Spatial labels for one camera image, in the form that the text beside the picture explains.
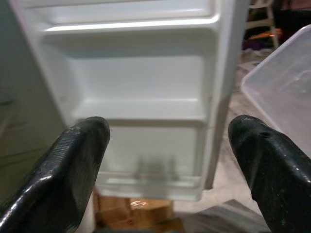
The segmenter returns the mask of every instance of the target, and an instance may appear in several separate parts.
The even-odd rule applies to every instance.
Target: tiled floor
[[[251,61],[252,59],[262,60],[263,58],[244,57],[242,59],[244,60],[242,62],[247,62]],[[251,198],[250,190],[233,155],[227,134],[227,127],[230,121],[234,117],[241,114],[258,117],[267,122],[264,116],[246,99],[244,94],[240,91],[241,79],[246,73],[247,72],[240,68],[238,68],[237,70],[236,91],[232,95],[231,103],[228,110],[226,130],[223,135],[223,142],[213,185],[214,188],[204,191],[203,198],[198,202],[176,201],[174,204],[174,210],[176,214],[184,219],[184,225],[187,225],[187,228],[191,229],[190,232],[269,232],[268,228],[262,225],[261,227],[266,229],[266,231],[262,231],[262,229],[259,231],[248,231],[247,227],[244,230],[241,230],[240,227],[237,227],[236,231],[223,231],[221,227],[219,228],[219,230],[215,228],[211,230],[211,228],[208,227],[208,225],[210,224],[206,224],[205,228],[198,224],[198,221],[210,223],[210,216],[204,215],[204,213],[210,212],[209,210],[215,209],[216,207],[222,208],[224,203],[228,201],[235,201],[236,203],[241,204],[241,206],[244,206],[249,209],[249,211],[257,214],[260,218],[260,221],[264,221],[263,217],[261,216],[261,212],[257,206],[257,203]]]

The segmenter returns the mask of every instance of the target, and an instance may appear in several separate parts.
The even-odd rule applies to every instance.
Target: container lid
[[[245,76],[243,93],[311,157],[311,25]]]

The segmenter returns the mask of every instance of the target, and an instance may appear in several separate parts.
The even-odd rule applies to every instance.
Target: floor
[[[240,63],[254,60],[260,62],[265,57],[244,54],[241,56]],[[251,198],[250,190],[233,155],[227,134],[230,121],[241,114],[258,117],[267,122],[265,117],[240,91],[241,80],[245,74],[247,74],[245,69],[237,68],[236,90],[231,97],[228,110],[214,188],[204,191],[203,198],[198,202],[175,201],[174,203],[175,213],[182,218],[187,233],[199,231],[213,233],[270,232],[257,203]]]

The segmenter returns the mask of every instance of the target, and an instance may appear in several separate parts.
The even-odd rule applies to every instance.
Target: white chair
[[[272,4],[273,4],[273,0],[251,0],[249,8],[250,9],[266,8],[268,18],[256,20],[256,21],[249,21],[246,25],[246,29],[264,27],[264,26],[270,27],[271,34],[273,35],[272,36],[273,46],[275,49],[277,49],[279,46],[279,42],[278,42],[277,33],[276,33],[276,26],[274,23]]]

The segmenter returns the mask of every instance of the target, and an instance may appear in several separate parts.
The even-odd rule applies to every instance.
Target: plastic container
[[[311,25],[300,29],[242,83],[243,93],[311,157]]]
[[[102,194],[197,200],[211,188],[248,1],[11,5],[63,122],[110,124]]]

